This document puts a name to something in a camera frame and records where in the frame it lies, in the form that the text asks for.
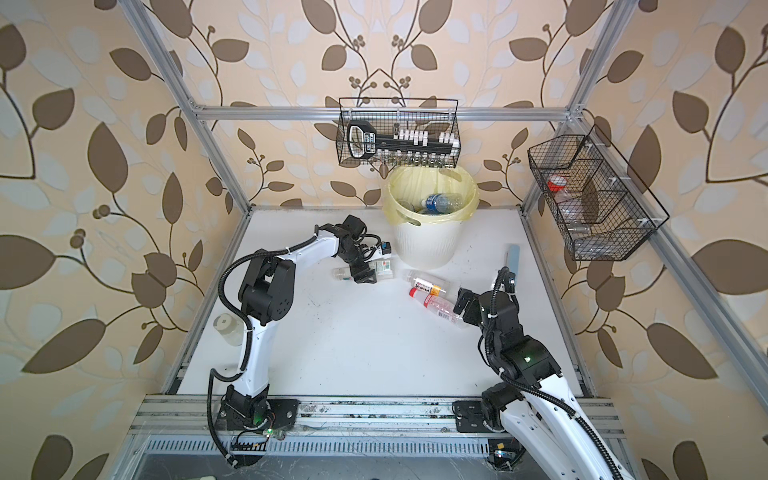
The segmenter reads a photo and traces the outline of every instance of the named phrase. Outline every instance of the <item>trash can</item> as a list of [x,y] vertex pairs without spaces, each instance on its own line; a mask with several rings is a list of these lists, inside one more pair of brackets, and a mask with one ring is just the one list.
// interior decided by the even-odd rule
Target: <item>trash can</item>
[[[461,194],[464,207],[452,214],[422,215],[401,204],[419,208],[432,194]],[[397,167],[389,174],[383,200],[384,214],[395,227],[397,254],[418,270],[445,265],[456,251],[463,223],[479,203],[477,184],[461,167]]]

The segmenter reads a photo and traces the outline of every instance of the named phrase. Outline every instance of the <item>wire mesh basket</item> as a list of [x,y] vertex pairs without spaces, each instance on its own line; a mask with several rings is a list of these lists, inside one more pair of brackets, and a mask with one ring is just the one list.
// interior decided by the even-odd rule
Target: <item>wire mesh basket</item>
[[339,165],[453,168],[462,149],[457,109],[444,98],[340,98]]
[[[669,213],[627,162],[626,173],[606,161],[607,138],[594,127],[587,135],[560,135],[528,149],[531,172],[574,260],[626,260]],[[649,212],[630,192],[649,194],[663,211]]]

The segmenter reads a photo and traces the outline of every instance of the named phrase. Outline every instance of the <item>leaf wallpaper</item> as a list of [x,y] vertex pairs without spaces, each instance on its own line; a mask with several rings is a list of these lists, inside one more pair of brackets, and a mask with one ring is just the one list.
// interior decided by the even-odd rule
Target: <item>leaf wallpaper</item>
[[607,0],[147,0],[199,104],[565,106]]
[[[641,1],[585,110],[763,349],[766,22],[764,2]],[[647,477],[761,478],[768,419],[653,248],[577,263],[543,202],[531,219],[588,369]]]
[[[459,165],[478,182],[481,207],[521,204],[533,181],[525,151],[551,134],[547,122],[462,122],[460,128]],[[254,205],[380,205],[389,168],[340,166],[335,124],[218,121],[214,137]],[[207,187],[210,195],[221,195],[216,177]]]
[[240,215],[114,2],[3,2],[0,41],[5,476],[98,478]]

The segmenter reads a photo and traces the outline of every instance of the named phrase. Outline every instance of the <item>white table surface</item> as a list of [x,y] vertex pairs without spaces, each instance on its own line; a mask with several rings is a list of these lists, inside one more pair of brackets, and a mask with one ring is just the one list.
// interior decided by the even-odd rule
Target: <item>white table surface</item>
[[[311,237],[316,223],[342,223],[348,214],[362,219],[369,233],[383,240],[394,237],[381,210],[257,210],[237,258],[260,248],[294,245]],[[526,334],[547,346],[580,396],[516,210],[479,210],[466,223],[453,259],[432,273],[483,293],[491,289],[513,243],[520,245],[520,323]],[[392,259],[396,278],[375,284],[333,280],[331,269],[344,265],[339,258],[325,259],[296,278],[293,307],[279,320],[270,361],[271,395],[479,396],[500,381],[480,358],[479,329],[459,329],[412,299],[405,281],[410,267],[399,258]],[[225,288],[236,305],[246,268],[247,263],[238,267]],[[204,394],[211,367],[221,371],[240,361],[240,347],[226,343],[212,325],[225,311],[217,300],[179,394]],[[214,391],[223,394],[225,388],[217,382]]]

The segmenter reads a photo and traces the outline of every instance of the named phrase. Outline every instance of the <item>metal vent grille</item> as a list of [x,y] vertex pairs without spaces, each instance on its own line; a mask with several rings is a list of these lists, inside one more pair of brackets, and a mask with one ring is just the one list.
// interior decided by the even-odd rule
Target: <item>metal vent grille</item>
[[[153,435],[147,445],[147,453],[165,455],[218,455],[214,443],[207,436],[195,435],[191,439],[179,440],[174,435]],[[253,440],[240,437],[241,445],[253,445]],[[254,452],[246,447],[239,452]],[[380,437],[364,439],[359,437],[325,437],[322,439],[292,439],[271,441],[266,446],[267,455],[285,456],[396,456],[396,457],[464,457],[485,458],[488,456],[486,439],[404,439]]]

